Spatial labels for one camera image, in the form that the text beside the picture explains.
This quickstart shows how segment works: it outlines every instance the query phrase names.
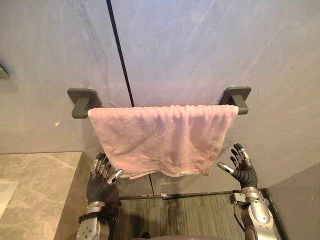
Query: towel rack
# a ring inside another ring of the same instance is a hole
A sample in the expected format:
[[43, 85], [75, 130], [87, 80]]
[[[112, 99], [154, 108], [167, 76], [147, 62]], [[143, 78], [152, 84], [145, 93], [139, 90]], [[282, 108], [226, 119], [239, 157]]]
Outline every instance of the towel rack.
[[74, 119], [85, 119], [88, 117], [88, 110], [103, 108], [97, 92], [90, 88], [69, 88], [67, 91], [74, 103], [72, 117]]
[[[235, 105], [239, 107], [239, 115], [247, 114], [249, 108], [245, 102], [250, 86], [231, 86], [224, 90], [219, 105]], [[74, 119], [85, 119], [88, 117], [88, 110], [93, 108], [103, 108], [97, 92], [91, 88], [70, 88], [67, 91], [70, 99], [74, 103], [72, 117]]]

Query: pink towel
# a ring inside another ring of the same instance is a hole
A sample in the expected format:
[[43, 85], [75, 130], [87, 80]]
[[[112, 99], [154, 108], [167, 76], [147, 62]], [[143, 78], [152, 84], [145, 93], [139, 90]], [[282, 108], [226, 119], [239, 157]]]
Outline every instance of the pink towel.
[[233, 105], [94, 108], [88, 115], [113, 167], [131, 179], [206, 175], [238, 114]]

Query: towel bar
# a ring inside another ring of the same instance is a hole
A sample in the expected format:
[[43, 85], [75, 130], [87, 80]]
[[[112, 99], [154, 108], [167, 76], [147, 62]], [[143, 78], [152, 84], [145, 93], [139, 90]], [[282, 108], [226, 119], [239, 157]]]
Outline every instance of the towel bar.
[[[223, 93], [219, 105], [235, 105], [239, 107], [239, 115], [247, 114], [249, 109], [245, 100], [250, 92], [250, 86], [227, 87]], [[74, 108], [71, 114], [74, 119], [87, 118], [89, 109], [103, 108], [98, 94], [94, 89], [70, 88], [68, 89], [67, 93], [74, 103]]]

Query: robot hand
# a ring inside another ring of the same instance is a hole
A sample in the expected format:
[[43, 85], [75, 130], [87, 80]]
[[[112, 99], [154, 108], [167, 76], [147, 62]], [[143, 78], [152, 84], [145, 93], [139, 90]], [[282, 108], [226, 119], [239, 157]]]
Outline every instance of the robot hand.
[[[273, 216], [268, 209], [270, 203], [257, 189], [258, 178], [250, 157], [241, 144], [233, 147], [235, 150], [231, 152], [235, 158], [232, 156], [230, 159], [235, 169], [221, 162], [217, 166], [240, 182], [242, 191], [234, 191], [230, 196], [234, 217], [245, 232], [245, 240], [276, 240]], [[236, 215], [236, 206], [240, 208], [244, 226]]]
[[119, 189], [114, 183], [124, 171], [118, 170], [109, 177], [111, 165], [108, 162], [104, 153], [99, 153], [93, 162], [86, 187], [88, 207], [86, 214], [79, 218], [77, 240], [113, 239], [119, 212]]
[[234, 144], [233, 147], [235, 150], [231, 149], [231, 152], [235, 158], [231, 156], [230, 159], [233, 162], [235, 169], [221, 162], [218, 162], [217, 166], [237, 179], [240, 182], [242, 189], [247, 187], [257, 188], [258, 178], [256, 170], [251, 163], [247, 151], [240, 143]]
[[119, 189], [114, 183], [123, 174], [123, 170], [118, 170], [110, 177], [111, 165], [105, 153], [96, 156], [90, 171], [88, 185], [86, 187], [86, 197], [88, 204], [93, 202], [116, 203], [119, 198]]

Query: sink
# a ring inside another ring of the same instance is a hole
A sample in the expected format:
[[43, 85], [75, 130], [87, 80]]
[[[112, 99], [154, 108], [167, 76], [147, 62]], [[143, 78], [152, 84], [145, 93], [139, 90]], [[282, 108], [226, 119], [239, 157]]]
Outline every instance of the sink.
[[17, 181], [0, 182], [0, 218], [18, 186]]

